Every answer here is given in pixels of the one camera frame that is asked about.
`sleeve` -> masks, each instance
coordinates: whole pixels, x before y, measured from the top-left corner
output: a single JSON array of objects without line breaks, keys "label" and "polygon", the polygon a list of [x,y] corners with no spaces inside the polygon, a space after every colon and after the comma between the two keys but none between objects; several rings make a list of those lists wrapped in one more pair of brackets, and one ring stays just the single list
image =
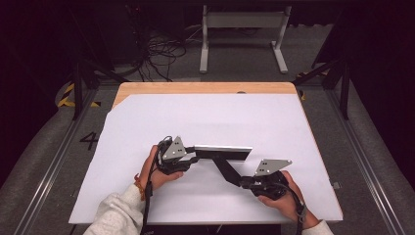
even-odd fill
[{"label": "sleeve", "polygon": [[144,207],[139,189],[131,184],[122,195],[111,194],[101,202],[84,234],[140,234]]},{"label": "sleeve", "polygon": [[321,220],[317,225],[312,228],[302,230],[301,235],[333,235],[329,225],[324,220]]}]

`person's right arm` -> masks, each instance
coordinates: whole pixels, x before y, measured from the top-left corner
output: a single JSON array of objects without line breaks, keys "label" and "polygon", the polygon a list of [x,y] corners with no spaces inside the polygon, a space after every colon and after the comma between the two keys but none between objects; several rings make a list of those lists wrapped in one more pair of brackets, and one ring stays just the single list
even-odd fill
[{"label": "person's right arm", "polygon": [[[282,171],[284,176],[287,178],[289,182],[289,187],[296,192],[299,196],[300,200],[304,202],[304,198],[302,196],[301,190],[299,186],[294,182],[293,177],[287,172]],[[293,196],[290,192],[287,192],[283,197],[278,200],[271,200],[265,196],[258,196],[258,199],[263,202],[266,206],[270,208],[275,208],[282,215],[289,218],[290,220],[297,222],[299,217],[297,216],[296,212],[296,203],[293,199]],[[302,235],[332,235],[332,231],[330,230],[329,226],[324,220],[318,220],[317,217],[310,211],[307,210],[305,214],[305,219],[302,224]]]}]

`gray carpet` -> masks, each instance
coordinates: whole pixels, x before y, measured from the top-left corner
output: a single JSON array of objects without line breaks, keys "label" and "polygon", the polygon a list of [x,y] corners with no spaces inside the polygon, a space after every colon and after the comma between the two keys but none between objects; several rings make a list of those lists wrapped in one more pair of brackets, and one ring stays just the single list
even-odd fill
[{"label": "gray carpet", "polygon": [[[259,30],[246,36],[235,30],[219,30],[209,35],[207,74],[199,73],[201,44],[192,42],[184,57],[178,58],[169,70],[169,77],[194,81],[289,81],[301,71],[309,71],[315,55],[329,32],[329,26],[288,28],[282,46],[289,73],[278,71],[270,49],[271,30]],[[154,79],[160,80],[152,72]],[[130,79],[139,80],[138,74]],[[361,173],[354,152],[342,128],[341,120],[332,108],[327,91],[316,78],[299,87],[305,93],[302,101],[324,164],[336,190],[345,220],[330,224],[335,234],[390,234],[384,219]],[[79,142],[91,132],[99,133],[106,113],[111,109],[117,86],[104,82],[94,97],[100,108],[89,108],[81,126],[70,143],[66,160],[49,195],[35,219],[30,234],[70,234],[69,216],[76,200],[96,144]],[[73,108],[62,107],[39,131],[24,151],[21,159],[0,190],[0,234],[13,234],[27,208],[37,185],[54,158],[60,142],[69,128]],[[350,90],[349,117],[359,141],[382,183],[390,203],[406,234],[415,234],[415,194],[408,185],[380,138],[354,89]],[[85,225],[77,225],[73,234],[82,234]],[[294,234],[293,224],[283,225],[283,234]]]}]

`hand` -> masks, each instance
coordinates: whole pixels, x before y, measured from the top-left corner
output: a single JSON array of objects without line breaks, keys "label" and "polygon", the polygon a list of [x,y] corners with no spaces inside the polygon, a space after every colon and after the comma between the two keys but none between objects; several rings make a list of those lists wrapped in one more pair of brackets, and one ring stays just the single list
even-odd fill
[{"label": "hand", "polygon": [[[146,188],[147,184],[147,178],[149,177],[150,167],[152,166],[153,159],[156,157],[157,152],[157,145],[154,145],[152,147],[152,150],[150,151],[149,157],[146,159],[146,161],[143,164],[143,168],[141,169],[141,173],[139,175],[140,184],[143,187],[143,189]],[[153,183],[153,190],[156,190],[164,185],[164,183],[168,181],[173,181],[183,176],[183,172],[174,172],[170,175],[164,174],[158,169],[156,169],[152,173],[152,183]]]},{"label": "hand", "polygon": [[[294,182],[293,177],[285,170],[282,170],[281,172],[288,180],[289,187],[297,194],[297,196],[299,196],[300,200],[304,202],[304,197],[302,196],[301,190],[299,186],[296,184],[296,182]],[[294,222],[297,222],[297,220],[299,219],[296,212],[296,202],[294,201],[291,192],[287,191],[287,193],[283,197],[275,201],[265,196],[258,196],[258,199],[266,206],[277,209],[283,216],[289,218]],[[307,210],[305,215],[305,221],[302,225],[302,228],[307,229],[310,227],[314,227],[318,223],[319,221],[314,216],[314,214],[311,211]]]}]

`white tabletop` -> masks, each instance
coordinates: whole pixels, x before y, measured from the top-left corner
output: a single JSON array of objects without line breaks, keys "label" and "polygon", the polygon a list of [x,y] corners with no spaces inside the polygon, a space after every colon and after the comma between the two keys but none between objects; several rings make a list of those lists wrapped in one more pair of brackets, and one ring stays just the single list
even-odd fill
[{"label": "white tabletop", "polygon": [[[122,193],[151,146],[167,135],[180,135],[186,147],[253,147],[245,162],[232,163],[241,175],[253,176],[261,159],[292,160],[285,169],[307,206],[320,219],[343,220],[297,94],[141,94],[130,95],[108,114],[69,223],[91,223],[99,203]],[[154,192],[148,218],[149,224],[286,221],[203,160]]]}]

